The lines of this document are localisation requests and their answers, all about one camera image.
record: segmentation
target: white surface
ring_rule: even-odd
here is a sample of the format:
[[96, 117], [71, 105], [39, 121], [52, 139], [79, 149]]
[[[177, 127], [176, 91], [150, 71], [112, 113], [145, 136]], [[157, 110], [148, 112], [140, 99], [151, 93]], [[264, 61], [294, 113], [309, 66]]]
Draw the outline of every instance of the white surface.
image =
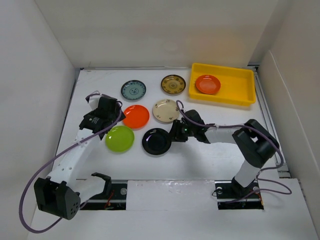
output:
[[320, 2], [294, 1], [260, 67], [261, 83], [291, 174], [320, 233]]
[[[265, 210], [217, 210], [208, 181], [181, 187], [178, 182], [173, 187], [152, 182], [129, 183], [132, 210], [79, 211], [71, 221], [62, 220], [44, 234], [30, 233], [28, 240], [318, 239], [296, 179], [281, 179], [293, 190], [292, 195], [262, 193]], [[283, 190], [266, 182], [263, 186]], [[37, 210], [32, 226], [44, 228], [56, 219]]]
[[35, 1], [76, 67], [244, 67], [285, 12], [278, 0]]
[[[55, 154], [75, 71], [33, 0], [0, 5], [0, 239], [21, 240], [20, 196]], [[28, 223], [35, 208], [30, 191]]]
[[[258, 102], [251, 107], [237, 108], [233, 105], [191, 102], [188, 97], [188, 89], [177, 96], [165, 94], [160, 83], [163, 77], [170, 74], [180, 75], [189, 86], [189, 68], [81, 71], [58, 152], [63, 151], [73, 142], [83, 116], [91, 110], [85, 97], [95, 90], [121, 100], [123, 109], [132, 104], [145, 106], [150, 112], [150, 120], [142, 129], [134, 130], [133, 146], [125, 153], [110, 151], [103, 139], [83, 165], [79, 174], [80, 179], [85, 179], [95, 172], [106, 174], [114, 180], [225, 180], [235, 176], [244, 162], [244, 157], [235, 144], [213, 143], [209, 145], [190, 137], [185, 143], [173, 142], [170, 150], [162, 156], [148, 155], [144, 151], [141, 141], [146, 131], [152, 128], [163, 128], [169, 132], [172, 126], [171, 123], [165, 124], [157, 121], [152, 114], [154, 104], [161, 99], [182, 100], [186, 110], [196, 109], [206, 123], [232, 125], [245, 123], [249, 119], [257, 119], [262, 125], [265, 125]], [[121, 96], [120, 89], [126, 81], [134, 79], [142, 81], [147, 91], [140, 100], [129, 102]], [[274, 166], [274, 164], [273, 160], [267, 162], [269, 166]]]

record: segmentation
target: screw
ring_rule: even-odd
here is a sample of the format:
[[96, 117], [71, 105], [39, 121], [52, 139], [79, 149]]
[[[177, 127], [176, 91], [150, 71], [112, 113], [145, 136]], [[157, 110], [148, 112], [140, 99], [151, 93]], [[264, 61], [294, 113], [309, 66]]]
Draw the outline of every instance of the screw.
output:
[[254, 186], [252, 190], [253, 190], [256, 194], [260, 193], [259, 187], [257, 187], [257, 186]]
[[222, 187], [220, 187], [220, 186], [218, 186], [216, 189], [215, 189], [215, 191], [216, 191], [216, 193], [217, 194], [222, 194], [223, 192], [222, 192]]
[[127, 189], [126, 188], [121, 188], [120, 194], [121, 195], [126, 195], [127, 194]]

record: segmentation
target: white table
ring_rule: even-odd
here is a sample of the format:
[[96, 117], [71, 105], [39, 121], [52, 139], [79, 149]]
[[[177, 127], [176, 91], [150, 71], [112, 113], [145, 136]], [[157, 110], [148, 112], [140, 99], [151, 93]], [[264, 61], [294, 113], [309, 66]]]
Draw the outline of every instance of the white table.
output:
[[[180, 75], [187, 82], [186, 89], [178, 96], [167, 95], [160, 88], [162, 78], [170, 74]], [[153, 105], [166, 98], [182, 100], [186, 110], [196, 109], [206, 123], [231, 125], [256, 119], [275, 134], [258, 82], [257, 102], [251, 107], [237, 107], [189, 99], [189, 78], [189, 68], [80, 72], [58, 152], [70, 145], [83, 115], [91, 110], [85, 96], [93, 91], [118, 98], [123, 102], [123, 109], [139, 104], [150, 111], [148, 124], [134, 131], [135, 142], [129, 151], [112, 153], [101, 141], [79, 175], [79, 179], [85, 179], [100, 172], [114, 180], [131, 180], [128, 182], [127, 210], [80, 211], [71, 221], [63, 220], [44, 234], [30, 233], [29, 240], [318, 239], [298, 181], [279, 179], [276, 170], [263, 172], [261, 177], [289, 185], [292, 195], [262, 193], [265, 210], [218, 210], [211, 197], [213, 180], [230, 180], [238, 172], [244, 158], [236, 145], [208, 145], [190, 138], [186, 143], [172, 143], [170, 150], [160, 157], [144, 152], [141, 140], [147, 130], [157, 127], [169, 131], [171, 128], [171, 124], [160, 123], [152, 115]], [[121, 96], [121, 86], [129, 80], [140, 80], [147, 87], [145, 96], [137, 102]], [[274, 166], [275, 160], [270, 159], [265, 166]], [[282, 190], [267, 182], [259, 184], [262, 188]], [[56, 217], [36, 210], [32, 226], [41, 229], [54, 219]]]

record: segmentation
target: white wall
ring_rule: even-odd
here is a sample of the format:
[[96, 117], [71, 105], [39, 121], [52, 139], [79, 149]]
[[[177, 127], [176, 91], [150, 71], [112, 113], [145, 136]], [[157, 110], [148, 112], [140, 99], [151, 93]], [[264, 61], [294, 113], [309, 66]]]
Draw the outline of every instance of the white wall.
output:
[[[76, 67], [185, 67], [194, 62], [244, 67], [268, 23], [274, 34], [279, 12], [286, 10], [278, 2], [287, 2], [35, 1]], [[275, 8], [277, 19], [269, 22]]]
[[[21, 193], [55, 153], [74, 68], [33, 0], [0, 1], [0, 239], [27, 237]], [[35, 210], [31, 190], [24, 214]]]
[[320, 1], [295, 0], [259, 74], [290, 172], [320, 234]]
[[250, 63], [260, 63], [275, 42], [290, 9], [292, 0], [279, 0], [250, 58]]

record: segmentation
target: plate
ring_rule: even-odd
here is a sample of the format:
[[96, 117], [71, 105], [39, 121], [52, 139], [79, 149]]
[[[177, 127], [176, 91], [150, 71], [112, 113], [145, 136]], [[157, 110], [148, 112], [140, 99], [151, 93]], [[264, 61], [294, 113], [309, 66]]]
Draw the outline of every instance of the plate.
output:
[[123, 124], [131, 129], [144, 127], [149, 121], [149, 111], [144, 106], [132, 105], [124, 110], [125, 119]]
[[195, 86], [204, 94], [216, 94], [221, 88], [221, 83], [215, 76], [202, 75], [196, 79]]
[[175, 101], [163, 99], [158, 101], [152, 108], [156, 119], [164, 123], [170, 123], [179, 117], [179, 111]]
[[122, 96], [128, 100], [138, 100], [146, 94], [146, 91], [146, 85], [139, 80], [127, 81], [121, 87]]
[[115, 126], [106, 134], [105, 144], [113, 152], [127, 151], [134, 144], [135, 134], [127, 126]]
[[179, 94], [186, 88], [186, 81], [178, 75], [168, 75], [161, 81], [161, 88], [168, 94]]
[[171, 147], [169, 133], [162, 128], [152, 128], [144, 134], [142, 146], [151, 155], [164, 154]]

